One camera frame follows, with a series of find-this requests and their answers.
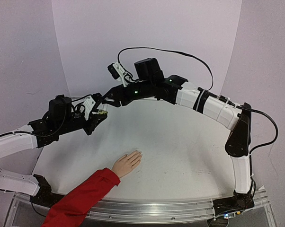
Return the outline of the yellow nail polish bottle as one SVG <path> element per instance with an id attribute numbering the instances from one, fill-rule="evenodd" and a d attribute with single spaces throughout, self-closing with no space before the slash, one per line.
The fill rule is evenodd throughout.
<path id="1" fill-rule="evenodd" d="M 107 115 L 107 111 L 106 110 L 99 110 L 98 111 L 98 115 Z"/>

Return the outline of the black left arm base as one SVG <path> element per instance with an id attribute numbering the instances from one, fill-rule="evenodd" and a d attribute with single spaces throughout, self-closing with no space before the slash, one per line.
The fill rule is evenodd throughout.
<path id="1" fill-rule="evenodd" d="M 30 196 L 30 202 L 44 207 L 52 207 L 63 196 L 52 192 L 52 188 L 45 177 L 34 174 L 33 177 L 38 181 L 39 190 L 36 195 Z"/>

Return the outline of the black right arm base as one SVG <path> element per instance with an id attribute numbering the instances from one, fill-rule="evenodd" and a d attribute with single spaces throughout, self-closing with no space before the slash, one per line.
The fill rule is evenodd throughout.
<path id="1" fill-rule="evenodd" d="M 215 216 L 219 217 L 227 213 L 243 212 L 254 207 L 253 194 L 234 192 L 232 197 L 215 199 L 213 208 Z"/>

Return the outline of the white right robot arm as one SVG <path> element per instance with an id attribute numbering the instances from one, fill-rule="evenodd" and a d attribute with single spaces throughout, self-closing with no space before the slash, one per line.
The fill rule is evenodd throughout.
<path id="1" fill-rule="evenodd" d="M 103 103 L 115 107 L 126 106 L 134 100 L 154 97 L 173 105 L 187 107 L 199 112 L 230 130 L 225 151 L 231 157 L 235 192 L 247 194 L 252 187 L 250 146 L 251 114 L 242 106 L 224 96 L 195 87 L 178 75 L 164 77 L 157 59 L 147 58 L 134 64 L 138 80 L 132 81 L 130 73 L 116 62 L 108 66 L 112 77 L 121 85 L 110 89 Z"/>

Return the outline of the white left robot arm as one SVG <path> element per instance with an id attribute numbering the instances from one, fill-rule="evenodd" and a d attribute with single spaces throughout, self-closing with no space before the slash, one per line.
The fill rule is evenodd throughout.
<path id="1" fill-rule="evenodd" d="M 101 94 L 86 95 L 73 105 L 70 97 L 58 95 L 50 100 L 48 111 L 41 119 L 31 121 L 15 131 L 0 135 L 0 159 L 9 155 L 42 148 L 58 141 L 61 135 L 83 129 L 91 135 L 107 118 L 106 110 L 98 107 L 103 101 Z M 42 176 L 22 175 L 0 167 L 0 190 L 20 192 L 35 196 L 45 183 Z"/>

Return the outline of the red sleeved forearm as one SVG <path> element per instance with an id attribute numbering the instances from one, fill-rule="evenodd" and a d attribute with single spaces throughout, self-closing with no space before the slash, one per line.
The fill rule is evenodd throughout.
<path id="1" fill-rule="evenodd" d="M 110 169 L 97 170 L 50 208 L 42 226 L 80 226 L 88 211 L 119 183 L 120 179 Z"/>

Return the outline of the mannequin hand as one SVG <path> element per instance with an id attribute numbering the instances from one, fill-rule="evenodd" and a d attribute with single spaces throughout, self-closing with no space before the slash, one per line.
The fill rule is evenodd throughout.
<path id="1" fill-rule="evenodd" d="M 117 175 L 118 178 L 122 178 L 132 172 L 141 162 L 142 153 L 140 151 L 134 151 L 131 154 L 126 154 L 120 157 L 113 165 L 112 172 Z"/>

